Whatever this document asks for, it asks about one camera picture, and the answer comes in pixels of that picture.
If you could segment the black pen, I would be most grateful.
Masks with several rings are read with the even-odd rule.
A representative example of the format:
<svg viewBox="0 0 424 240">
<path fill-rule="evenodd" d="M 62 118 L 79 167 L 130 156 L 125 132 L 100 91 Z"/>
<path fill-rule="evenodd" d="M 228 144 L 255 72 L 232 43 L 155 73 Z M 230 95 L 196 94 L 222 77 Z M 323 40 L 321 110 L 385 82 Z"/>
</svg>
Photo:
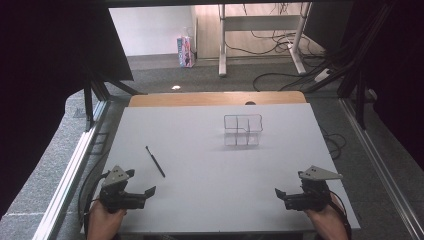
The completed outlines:
<svg viewBox="0 0 424 240">
<path fill-rule="evenodd" d="M 158 163 L 157 159 L 155 158 L 155 156 L 152 154 L 152 152 L 150 151 L 148 146 L 145 146 L 146 151 L 148 152 L 149 156 L 151 157 L 152 161 L 154 162 L 155 166 L 157 167 L 158 171 L 160 172 L 161 176 L 163 178 L 166 178 L 166 175 L 163 171 L 163 169 L 161 168 L 160 164 Z"/>
</svg>

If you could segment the wooden table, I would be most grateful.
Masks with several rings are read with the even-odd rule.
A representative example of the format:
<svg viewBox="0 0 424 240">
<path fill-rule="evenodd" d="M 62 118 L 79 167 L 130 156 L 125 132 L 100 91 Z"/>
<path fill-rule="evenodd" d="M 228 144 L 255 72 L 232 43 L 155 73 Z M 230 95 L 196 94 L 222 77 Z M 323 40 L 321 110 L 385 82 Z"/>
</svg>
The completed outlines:
<svg viewBox="0 0 424 240">
<path fill-rule="evenodd" d="M 221 106 L 306 103 L 300 91 L 158 93 L 132 96 L 129 107 Z"/>
</svg>

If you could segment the black metal stand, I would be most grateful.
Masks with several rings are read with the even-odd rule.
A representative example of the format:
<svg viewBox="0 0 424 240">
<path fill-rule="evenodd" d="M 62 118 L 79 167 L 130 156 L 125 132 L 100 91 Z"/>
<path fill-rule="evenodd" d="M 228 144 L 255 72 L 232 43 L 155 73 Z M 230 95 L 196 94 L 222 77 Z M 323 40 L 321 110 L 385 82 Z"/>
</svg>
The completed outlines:
<svg viewBox="0 0 424 240">
<path fill-rule="evenodd" d="M 99 101 L 108 101 L 110 98 L 110 93 L 105 85 L 106 82 L 111 83 L 113 86 L 126 93 L 129 93 L 131 96 L 143 95 L 143 92 L 135 90 L 119 80 L 106 77 L 104 74 L 93 72 L 90 68 L 87 68 L 86 77 L 84 79 L 86 132 L 88 132 L 95 123 L 92 94 L 95 94 Z"/>
<path fill-rule="evenodd" d="M 337 89 L 337 96 L 341 99 L 349 98 L 353 91 L 355 98 L 355 119 L 362 129 L 364 123 L 364 104 L 366 83 L 361 74 L 364 59 L 375 42 L 375 39 L 389 16 L 397 0 L 369 0 L 375 3 L 374 10 L 367 20 L 356 31 L 352 38 L 343 46 L 339 53 L 345 62 L 328 77 L 304 90 L 304 93 L 313 93 L 324 86 L 342 78 Z"/>
</svg>

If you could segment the white desk frame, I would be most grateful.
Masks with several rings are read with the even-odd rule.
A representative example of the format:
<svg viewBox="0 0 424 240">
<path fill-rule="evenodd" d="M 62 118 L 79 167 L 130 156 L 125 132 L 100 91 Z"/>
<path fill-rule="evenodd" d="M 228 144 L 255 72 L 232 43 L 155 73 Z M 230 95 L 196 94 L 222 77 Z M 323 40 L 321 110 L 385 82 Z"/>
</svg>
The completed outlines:
<svg viewBox="0 0 424 240">
<path fill-rule="evenodd" d="M 290 56 L 300 75 L 306 70 L 300 58 L 299 44 L 306 24 L 311 3 L 301 4 L 298 15 L 268 15 L 268 16 L 227 16 L 226 6 L 219 4 L 220 19 L 220 53 L 218 75 L 225 77 L 227 74 L 227 47 L 226 33 L 234 31 L 272 31 L 291 30 L 295 31 L 295 38 L 288 45 Z"/>
</svg>

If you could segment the aluminium floor rail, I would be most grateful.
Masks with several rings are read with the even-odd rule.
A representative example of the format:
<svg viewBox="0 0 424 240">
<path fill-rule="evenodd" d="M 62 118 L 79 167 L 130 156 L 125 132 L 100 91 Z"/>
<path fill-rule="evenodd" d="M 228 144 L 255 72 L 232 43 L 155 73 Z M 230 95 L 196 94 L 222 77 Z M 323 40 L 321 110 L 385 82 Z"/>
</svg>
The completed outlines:
<svg viewBox="0 0 424 240">
<path fill-rule="evenodd" d="M 74 186 L 75 178 L 80 172 L 83 160 L 88 152 L 88 148 L 98 130 L 99 121 L 102 119 L 108 101 L 99 101 L 93 110 L 94 123 L 85 130 L 68 162 L 64 174 L 55 190 L 55 193 L 41 219 L 32 240 L 49 240 L 58 225 L 59 217 L 62 215 L 64 205 L 68 199 L 71 188 Z"/>
<path fill-rule="evenodd" d="M 357 122 L 354 107 L 346 99 L 340 99 L 339 103 L 356 132 L 356 135 L 358 136 L 368 158 L 370 159 L 380 181 L 394 204 L 394 207 L 408 230 L 412 240 L 424 240 L 424 225 L 420 223 L 420 220 L 411 204 L 391 175 L 368 132 Z"/>
</svg>

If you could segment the colourful printed box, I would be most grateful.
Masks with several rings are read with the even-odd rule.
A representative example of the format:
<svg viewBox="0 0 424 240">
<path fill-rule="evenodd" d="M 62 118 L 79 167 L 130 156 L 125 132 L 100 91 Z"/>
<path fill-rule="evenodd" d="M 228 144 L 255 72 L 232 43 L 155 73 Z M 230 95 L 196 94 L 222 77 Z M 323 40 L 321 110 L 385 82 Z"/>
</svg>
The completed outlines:
<svg viewBox="0 0 424 240">
<path fill-rule="evenodd" d="M 195 64 L 194 52 L 191 48 L 191 38 L 181 36 L 177 39 L 179 65 L 184 68 L 191 68 Z"/>
</svg>

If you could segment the person's left hand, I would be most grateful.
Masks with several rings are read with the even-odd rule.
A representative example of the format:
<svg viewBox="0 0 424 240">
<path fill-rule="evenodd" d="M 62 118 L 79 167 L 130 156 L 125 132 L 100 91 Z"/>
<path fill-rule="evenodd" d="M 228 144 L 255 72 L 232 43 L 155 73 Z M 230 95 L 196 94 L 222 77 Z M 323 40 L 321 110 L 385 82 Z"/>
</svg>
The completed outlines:
<svg viewBox="0 0 424 240">
<path fill-rule="evenodd" d="M 89 211 L 87 240 L 112 240 L 126 214 L 126 209 L 109 213 L 102 203 L 96 200 Z"/>
</svg>

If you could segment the white power strip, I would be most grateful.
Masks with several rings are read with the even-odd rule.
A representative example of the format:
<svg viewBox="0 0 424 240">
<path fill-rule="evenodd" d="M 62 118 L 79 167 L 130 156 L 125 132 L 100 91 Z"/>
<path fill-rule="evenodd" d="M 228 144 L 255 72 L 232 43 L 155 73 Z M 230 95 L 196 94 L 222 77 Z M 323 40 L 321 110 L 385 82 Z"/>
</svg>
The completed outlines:
<svg viewBox="0 0 424 240">
<path fill-rule="evenodd" d="M 320 82 L 320 81 L 324 80 L 325 78 L 327 78 L 331 73 L 332 73 L 331 69 L 325 68 L 321 73 L 319 73 L 315 77 L 315 81 Z"/>
</svg>

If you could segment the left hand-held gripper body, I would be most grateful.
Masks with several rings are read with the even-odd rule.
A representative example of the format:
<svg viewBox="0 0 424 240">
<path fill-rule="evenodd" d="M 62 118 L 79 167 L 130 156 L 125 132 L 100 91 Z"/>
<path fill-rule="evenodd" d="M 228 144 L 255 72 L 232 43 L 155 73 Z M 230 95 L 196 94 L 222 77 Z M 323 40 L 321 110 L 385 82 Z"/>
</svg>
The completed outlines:
<svg viewBox="0 0 424 240">
<path fill-rule="evenodd" d="M 100 190 L 100 202 L 109 213 L 119 209 L 143 209 L 147 198 L 145 194 L 128 193 L 125 188 L 130 177 L 116 165 L 106 175 Z"/>
</svg>

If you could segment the person's right hand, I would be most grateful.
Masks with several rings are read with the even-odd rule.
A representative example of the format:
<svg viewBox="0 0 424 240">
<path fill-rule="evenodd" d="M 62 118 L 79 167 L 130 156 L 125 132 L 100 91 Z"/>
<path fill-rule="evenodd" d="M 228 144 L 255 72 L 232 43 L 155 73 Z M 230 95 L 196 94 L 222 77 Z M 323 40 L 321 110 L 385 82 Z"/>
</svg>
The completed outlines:
<svg viewBox="0 0 424 240">
<path fill-rule="evenodd" d="M 327 205 L 322 211 L 305 210 L 317 233 L 324 240 L 349 240 L 343 218 L 340 214 L 342 206 L 337 197 L 331 194 L 333 208 Z"/>
</svg>

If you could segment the clear plastic desk organizer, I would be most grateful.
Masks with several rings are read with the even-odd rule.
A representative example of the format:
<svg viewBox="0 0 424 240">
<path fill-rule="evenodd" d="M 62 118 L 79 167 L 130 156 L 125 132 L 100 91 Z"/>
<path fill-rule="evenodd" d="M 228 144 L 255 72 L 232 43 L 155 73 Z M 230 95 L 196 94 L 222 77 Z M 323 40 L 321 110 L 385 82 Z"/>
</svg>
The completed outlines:
<svg viewBox="0 0 424 240">
<path fill-rule="evenodd" d="M 262 131 L 260 114 L 224 116 L 224 144 L 226 146 L 257 146 Z"/>
</svg>

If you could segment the black curtain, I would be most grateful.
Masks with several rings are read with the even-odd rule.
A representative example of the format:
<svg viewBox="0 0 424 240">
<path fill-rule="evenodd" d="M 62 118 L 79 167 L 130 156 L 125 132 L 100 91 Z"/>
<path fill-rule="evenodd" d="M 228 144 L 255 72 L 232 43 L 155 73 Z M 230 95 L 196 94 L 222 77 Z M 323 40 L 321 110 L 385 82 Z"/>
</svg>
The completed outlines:
<svg viewBox="0 0 424 240">
<path fill-rule="evenodd" d="M 364 80 L 377 94 L 375 112 L 424 170 L 424 0 L 354 0 L 344 38 L 371 26 L 383 6 L 385 21 L 338 94 Z"/>
<path fill-rule="evenodd" d="M 82 0 L 0 0 L 0 218 L 37 166 L 68 97 L 130 80 L 110 11 Z"/>
</svg>

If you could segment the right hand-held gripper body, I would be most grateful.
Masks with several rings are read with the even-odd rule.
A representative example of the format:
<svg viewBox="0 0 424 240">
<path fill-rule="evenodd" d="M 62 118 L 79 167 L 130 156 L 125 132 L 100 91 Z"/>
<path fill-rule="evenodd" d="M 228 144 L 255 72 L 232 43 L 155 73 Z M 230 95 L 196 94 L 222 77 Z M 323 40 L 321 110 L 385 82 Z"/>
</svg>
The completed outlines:
<svg viewBox="0 0 424 240">
<path fill-rule="evenodd" d="M 340 180 L 342 174 L 335 173 L 312 165 L 305 171 L 299 171 L 302 193 L 283 194 L 283 201 L 287 210 L 323 210 L 331 201 L 328 180 Z"/>
</svg>

